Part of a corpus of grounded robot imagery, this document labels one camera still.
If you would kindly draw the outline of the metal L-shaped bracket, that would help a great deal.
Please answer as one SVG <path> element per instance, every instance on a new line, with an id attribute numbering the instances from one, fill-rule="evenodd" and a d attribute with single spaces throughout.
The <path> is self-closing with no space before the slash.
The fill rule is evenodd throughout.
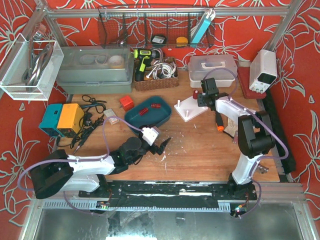
<path id="1" fill-rule="evenodd" d="M 263 166 L 262 164 L 258 164 L 257 165 L 257 171 L 260 173 L 260 174 L 266 174 L 268 171 L 269 171 L 269 168 L 266 167 L 266 166 Z"/>

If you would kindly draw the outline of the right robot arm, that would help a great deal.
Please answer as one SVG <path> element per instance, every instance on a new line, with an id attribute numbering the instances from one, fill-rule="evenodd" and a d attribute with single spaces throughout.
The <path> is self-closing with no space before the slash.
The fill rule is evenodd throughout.
<path id="1" fill-rule="evenodd" d="M 269 114 L 253 111 L 233 100 L 227 93 L 220 93 L 214 78 L 201 81 L 202 93 L 197 95 L 199 107 L 208 107 L 216 114 L 225 115 L 237 125 L 237 144 L 240 157 L 236 168 L 229 175 L 228 194 L 240 197 L 253 189 L 253 174 L 261 157 L 268 154 L 275 144 L 275 137 L 271 135 L 271 121 Z"/>

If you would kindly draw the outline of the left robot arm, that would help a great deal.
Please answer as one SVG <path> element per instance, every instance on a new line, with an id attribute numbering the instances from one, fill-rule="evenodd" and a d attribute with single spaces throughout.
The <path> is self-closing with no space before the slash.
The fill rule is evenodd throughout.
<path id="1" fill-rule="evenodd" d="M 162 155 L 171 138 L 159 146 L 143 137 L 130 137 L 109 155 L 79 157 L 59 149 L 29 170 L 37 199 L 47 199 L 65 191 L 92 193 L 102 186 L 100 175 L 116 175 L 137 165 L 148 152 Z"/>

